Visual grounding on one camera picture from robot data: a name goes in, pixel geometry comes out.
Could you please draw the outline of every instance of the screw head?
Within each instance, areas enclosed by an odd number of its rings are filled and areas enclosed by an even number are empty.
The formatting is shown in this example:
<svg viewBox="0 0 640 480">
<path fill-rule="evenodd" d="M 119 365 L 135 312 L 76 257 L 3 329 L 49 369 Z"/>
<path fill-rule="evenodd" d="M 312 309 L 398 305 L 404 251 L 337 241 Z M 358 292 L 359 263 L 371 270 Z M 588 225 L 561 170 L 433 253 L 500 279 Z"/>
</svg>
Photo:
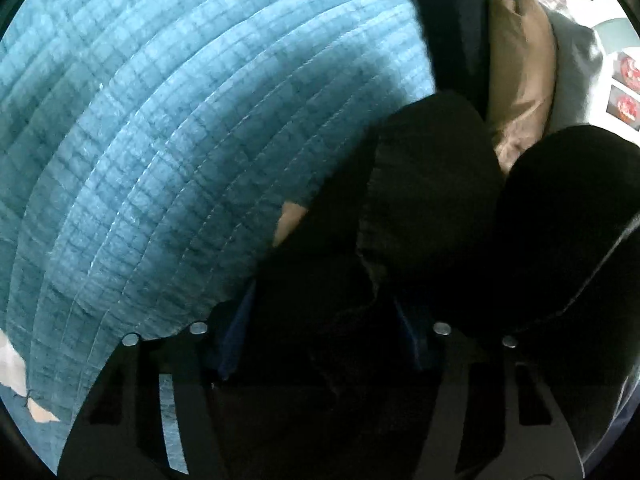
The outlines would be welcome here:
<svg viewBox="0 0 640 480">
<path fill-rule="evenodd" d="M 516 346 L 518 346 L 518 340 L 512 335 L 506 335 L 502 338 L 502 346 L 516 348 Z"/>
<path fill-rule="evenodd" d="M 122 344 L 124 346 L 135 346 L 140 341 L 140 336 L 138 334 L 127 334 L 122 338 Z"/>
<path fill-rule="evenodd" d="M 433 324 L 433 331 L 438 335 L 450 335 L 451 325 L 449 323 L 438 321 Z"/>
<path fill-rule="evenodd" d="M 201 335 L 207 333 L 208 329 L 209 327 L 206 323 L 204 323 L 203 321 L 196 321 L 189 327 L 189 332 L 191 332 L 193 335 Z"/>
</svg>

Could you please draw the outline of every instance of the metal rivet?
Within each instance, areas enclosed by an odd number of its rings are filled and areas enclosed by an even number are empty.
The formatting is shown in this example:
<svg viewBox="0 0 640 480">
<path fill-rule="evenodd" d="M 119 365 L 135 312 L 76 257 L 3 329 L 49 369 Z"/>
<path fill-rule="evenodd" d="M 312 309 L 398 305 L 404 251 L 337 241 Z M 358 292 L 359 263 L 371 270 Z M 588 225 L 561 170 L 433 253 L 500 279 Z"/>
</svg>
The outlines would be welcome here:
<svg viewBox="0 0 640 480">
<path fill-rule="evenodd" d="M 451 326 L 439 321 L 433 324 L 433 331 L 438 335 L 449 335 L 451 334 Z"/>
<path fill-rule="evenodd" d="M 518 340 L 512 335 L 506 335 L 502 338 L 502 346 L 507 348 L 516 348 L 518 346 Z"/>
<path fill-rule="evenodd" d="M 202 321 L 196 321 L 189 327 L 189 332 L 191 332 L 193 335 L 200 335 L 206 333 L 208 329 L 209 327 L 206 323 Z"/>
<path fill-rule="evenodd" d="M 122 344 L 124 346 L 135 346 L 140 341 L 140 336 L 138 334 L 127 334 L 122 338 Z"/>
</svg>

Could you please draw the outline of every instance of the gray fabric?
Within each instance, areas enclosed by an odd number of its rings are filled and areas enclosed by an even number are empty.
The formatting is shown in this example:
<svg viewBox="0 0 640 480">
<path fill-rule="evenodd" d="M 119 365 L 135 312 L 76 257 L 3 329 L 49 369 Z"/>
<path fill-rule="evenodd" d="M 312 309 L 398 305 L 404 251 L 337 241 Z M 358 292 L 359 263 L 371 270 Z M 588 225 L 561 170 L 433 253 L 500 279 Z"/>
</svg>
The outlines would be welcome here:
<svg viewBox="0 0 640 480">
<path fill-rule="evenodd" d="M 26 0 L 0 42 L 0 328 L 60 419 L 13 412 L 44 462 L 123 334 L 235 294 L 283 201 L 432 91 L 411 0 Z"/>
<path fill-rule="evenodd" d="M 606 70 L 602 43 L 594 30 L 555 10 L 546 12 L 558 44 L 556 92 L 546 125 L 551 134 L 588 124 L 594 111 L 603 111 L 611 74 Z"/>
</svg>

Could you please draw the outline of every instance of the blue quilt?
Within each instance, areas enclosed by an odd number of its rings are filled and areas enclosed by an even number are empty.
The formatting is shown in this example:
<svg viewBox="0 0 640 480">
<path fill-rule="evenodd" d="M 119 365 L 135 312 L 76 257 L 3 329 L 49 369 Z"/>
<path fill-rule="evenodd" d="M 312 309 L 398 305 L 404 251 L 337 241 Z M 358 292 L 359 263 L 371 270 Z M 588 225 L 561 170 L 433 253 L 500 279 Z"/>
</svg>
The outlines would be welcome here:
<svg viewBox="0 0 640 480">
<path fill-rule="evenodd" d="M 0 329 L 60 421 L 0 397 L 44 462 L 124 334 L 235 295 L 282 203 L 433 91 L 412 0 L 26 0 L 0 41 Z"/>
</svg>

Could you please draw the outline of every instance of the beige patch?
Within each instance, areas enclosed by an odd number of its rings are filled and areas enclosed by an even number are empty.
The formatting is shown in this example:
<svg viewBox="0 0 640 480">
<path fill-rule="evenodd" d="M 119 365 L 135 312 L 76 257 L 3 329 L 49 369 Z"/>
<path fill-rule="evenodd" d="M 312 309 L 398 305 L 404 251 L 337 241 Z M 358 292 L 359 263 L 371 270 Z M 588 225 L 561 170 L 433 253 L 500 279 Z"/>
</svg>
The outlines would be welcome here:
<svg viewBox="0 0 640 480">
<path fill-rule="evenodd" d="M 39 406 L 38 403 L 33 399 L 27 400 L 27 407 L 29 409 L 29 413 L 33 417 L 33 420 L 36 422 L 40 422 L 42 424 L 46 422 L 60 422 L 60 419 L 57 418 L 53 413 L 48 412 L 43 407 Z"/>
<path fill-rule="evenodd" d="M 293 230 L 298 227 L 302 217 L 306 214 L 306 207 L 293 202 L 285 202 L 282 205 L 282 214 L 278 220 L 276 232 L 273 235 L 273 246 L 277 247 Z"/>
<path fill-rule="evenodd" d="M 0 384 L 21 397 L 27 396 L 26 366 L 9 338 L 0 330 Z"/>
</svg>

